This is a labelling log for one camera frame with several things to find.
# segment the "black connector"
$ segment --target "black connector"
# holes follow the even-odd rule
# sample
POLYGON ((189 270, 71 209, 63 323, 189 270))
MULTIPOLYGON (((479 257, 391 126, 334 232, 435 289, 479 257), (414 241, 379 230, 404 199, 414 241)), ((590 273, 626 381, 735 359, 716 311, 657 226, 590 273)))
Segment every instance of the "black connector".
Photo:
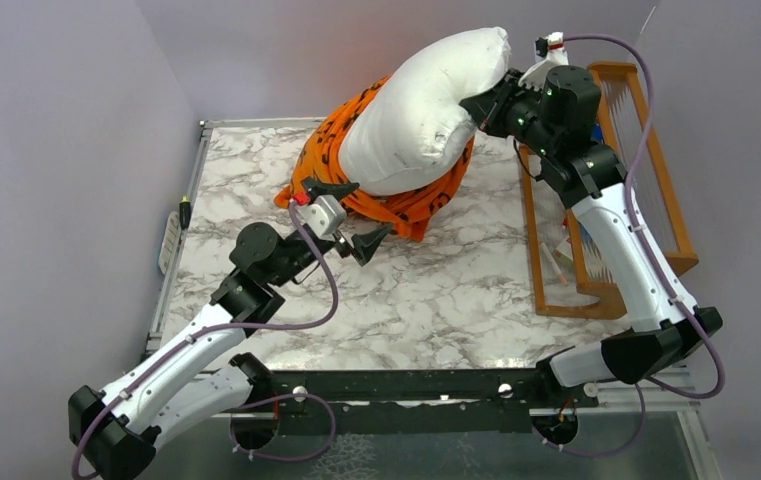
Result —
POLYGON ((192 204, 189 197, 183 196, 180 202, 180 229, 188 230, 189 224, 192 223, 192 204))

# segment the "wooden slat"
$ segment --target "wooden slat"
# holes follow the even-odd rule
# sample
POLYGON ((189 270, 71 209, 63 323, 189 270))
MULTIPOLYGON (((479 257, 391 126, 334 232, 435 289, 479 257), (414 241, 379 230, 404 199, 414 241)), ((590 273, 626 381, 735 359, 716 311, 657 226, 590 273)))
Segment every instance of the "wooden slat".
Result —
MULTIPOLYGON (((639 125, 645 128, 648 122, 648 105, 645 103, 645 95, 642 93, 642 85, 639 83, 637 75, 627 76, 630 93, 633 94, 633 103, 636 105, 636 114, 639 116, 639 125)), ((672 186, 669 169, 663 157, 663 148, 660 140, 657 138, 657 131, 651 128, 648 136, 648 152, 651 156, 651 163, 654 165, 654 171, 657 174, 657 184, 660 186, 660 194, 666 204, 666 211, 671 222, 672 232, 674 233, 677 249, 681 252, 692 252, 692 242, 689 240, 689 234, 686 231, 686 222, 683 220, 683 213, 680 211, 680 204, 672 186)))

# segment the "light purple wall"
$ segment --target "light purple wall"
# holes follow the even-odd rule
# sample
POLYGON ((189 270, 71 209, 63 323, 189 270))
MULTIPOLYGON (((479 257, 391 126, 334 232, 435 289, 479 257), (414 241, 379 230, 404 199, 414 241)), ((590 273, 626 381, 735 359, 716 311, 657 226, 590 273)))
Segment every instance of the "light purple wall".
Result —
MULTIPOLYGON (((657 0, 137 0, 202 118, 323 116, 447 35, 509 31, 519 68, 553 31, 635 40, 657 0)), ((586 64, 624 54, 571 48, 586 64)))
POLYGON ((137 363, 196 127, 132 0, 0 1, 0 479, 66 478, 68 396, 137 363))
MULTIPOLYGON (((639 47, 701 258, 685 283, 726 322, 728 386, 703 405, 710 439, 726 479, 761 478, 761 2, 663 0, 639 47)), ((691 367, 712 386, 708 355, 691 367)))

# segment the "metal frame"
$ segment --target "metal frame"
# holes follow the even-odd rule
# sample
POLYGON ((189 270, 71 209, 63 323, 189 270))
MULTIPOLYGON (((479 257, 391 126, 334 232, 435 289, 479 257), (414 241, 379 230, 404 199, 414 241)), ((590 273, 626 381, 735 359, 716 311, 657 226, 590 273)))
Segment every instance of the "metal frame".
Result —
MULTIPOLYGON (((274 119, 260 119, 260 120, 221 120, 221 121, 202 121, 200 122, 201 136, 198 144, 197 155, 194 161, 194 168, 192 177, 189 180, 189 185, 186 190, 186 196, 194 207, 194 202, 197 197, 197 189, 200 183, 200 178, 206 164, 206 156, 209 150, 209 145, 212 139, 212 134, 216 128, 235 128, 235 127, 272 127, 272 128, 300 128, 310 127, 320 124, 324 119, 319 117, 305 117, 305 118, 274 118, 274 119)), ((182 259, 182 251, 186 232, 182 232, 180 241, 175 252, 172 254, 168 272, 165 275, 165 279, 160 291, 159 301, 154 313, 151 329, 148 336, 148 342, 144 355, 147 356, 156 351, 160 347, 162 338, 162 329, 164 327, 164 316, 170 305, 171 294, 173 293, 173 286, 177 277, 177 270, 180 260, 182 259)), ((487 371, 490 369, 471 369, 473 372, 487 371)), ((213 372, 202 372, 197 378, 208 378, 213 372)), ((277 373, 293 373, 299 374, 299 372, 277 372, 277 373)), ((692 389, 692 382, 690 380, 689 372, 684 365, 678 365, 664 370, 658 374, 658 378, 664 379, 667 383, 681 388, 692 389)), ((695 471, 698 478, 701 480, 720 480, 721 474, 719 473, 718 465, 713 456, 712 449, 707 440, 707 436, 698 414, 699 402, 684 399, 670 392, 664 391, 661 388, 651 384, 650 382, 640 382, 640 388, 642 388, 643 394, 646 399, 646 410, 648 412, 677 412, 680 425, 683 430, 683 435, 692 457, 695 471)), ((596 414, 612 414, 612 413, 638 413, 639 403, 636 398, 636 391, 633 386, 625 385, 620 382, 606 383, 597 385, 597 406, 591 406, 592 404, 584 403, 578 408, 579 415, 596 415, 596 414)), ((556 413, 556 408, 530 408, 529 414, 536 415, 548 415, 556 413)), ((230 416, 231 414, 225 412, 223 416, 230 416)))

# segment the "orange fabric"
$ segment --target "orange fabric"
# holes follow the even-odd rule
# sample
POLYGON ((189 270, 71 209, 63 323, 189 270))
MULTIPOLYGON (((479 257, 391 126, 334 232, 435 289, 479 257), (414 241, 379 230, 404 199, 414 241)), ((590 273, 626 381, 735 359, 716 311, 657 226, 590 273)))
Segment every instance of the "orange fabric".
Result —
MULTIPOLYGON (((277 206, 287 208, 289 199, 304 191, 301 180, 307 177, 315 177, 323 183, 348 182, 339 166, 339 147, 353 122, 388 79, 389 77, 381 79, 337 108, 315 130, 301 150, 292 181, 274 199, 277 206)), ((451 170, 426 187, 383 198, 372 198, 362 190, 357 190, 342 203, 350 214, 358 213, 378 222, 392 223, 395 226, 394 234, 421 242, 430 217, 447 205, 457 193, 473 147, 474 139, 471 139, 451 170)))

